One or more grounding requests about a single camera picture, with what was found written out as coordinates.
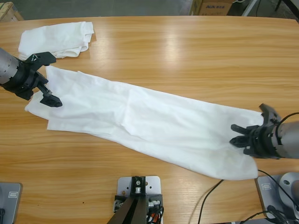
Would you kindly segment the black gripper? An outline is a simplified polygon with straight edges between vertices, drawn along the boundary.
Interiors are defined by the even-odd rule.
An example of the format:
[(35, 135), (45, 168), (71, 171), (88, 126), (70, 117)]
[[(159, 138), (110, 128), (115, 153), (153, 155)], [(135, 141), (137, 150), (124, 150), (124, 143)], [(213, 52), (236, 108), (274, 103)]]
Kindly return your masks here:
[(236, 124), (231, 125), (231, 130), (247, 135), (247, 137), (234, 137), (230, 144), (235, 147), (245, 147), (244, 154), (260, 159), (280, 159), (272, 143), (274, 125), (248, 126), (246, 128)]
[(0, 84), (5, 90), (14, 93), (16, 96), (29, 100), (33, 95), (33, 89), (38, 88), (43, 93), (41, 104), (49, 107), (61, 107), (61, 100), (54, 96), (45, 86), (48, 80), (38, 70), (42, 66), (48, 66), (40, 62), (26, 63), (18, 60), (16, 73), (4, 84)]

